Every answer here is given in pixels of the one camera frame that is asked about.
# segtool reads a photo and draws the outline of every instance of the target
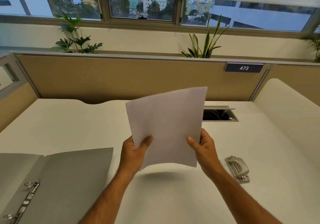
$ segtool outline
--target right hand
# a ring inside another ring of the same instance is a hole
[[[218,159],[214,140],[210,137],[206,130],[201,129],[200,144],[192,137],[186,137],[188,144],[195,151],[195,156],[203,170],[203,172],[212,179],[214,174],[223,170]]]

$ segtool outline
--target desk number plate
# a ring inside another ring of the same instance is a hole
[[[245,72],[245,73],[260,73],[263,64],[238,64],[227,63],[225,72]]]

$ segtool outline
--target ring binder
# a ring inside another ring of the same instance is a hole
[[[26,196],[25,200],[22,202],[22,205],[20,206],[18,212],[15,215],[5,215],[3,218],[6,218],[9,220],[9,224],[17,224],[22,216],[22,214],[25,212],[27,206],[29,205],[32,197],[34,196],[36,190],[38,189],[40,185],[40,180],[36,180],[34,183],[33,182],[27,182],[24,183],[24,185],[28,188],[30,188],[30,191],[28,195]]]

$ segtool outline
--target stack of paper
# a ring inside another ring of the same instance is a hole
[[[186,136],[200,140],[207,87],[195,87],[147,96],[126,103],[134,144],[154,137],[141,169],[158,163],[197,166]]]

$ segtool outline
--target white desk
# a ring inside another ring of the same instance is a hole
[[[251,182],[243,184],[284,223],[320,223],[320,173],[253,102],[206,102],[236,108],[239,122],[204,122],[223,165],[242,157]],[[53,154],[114,147],[108,180],[130,136],[125,101],[88,105],[77,100],[38,99],[2,133],[1,153]],[[201,168],[149,166],[130,183],[116,220],[125,223],[235,223]]]

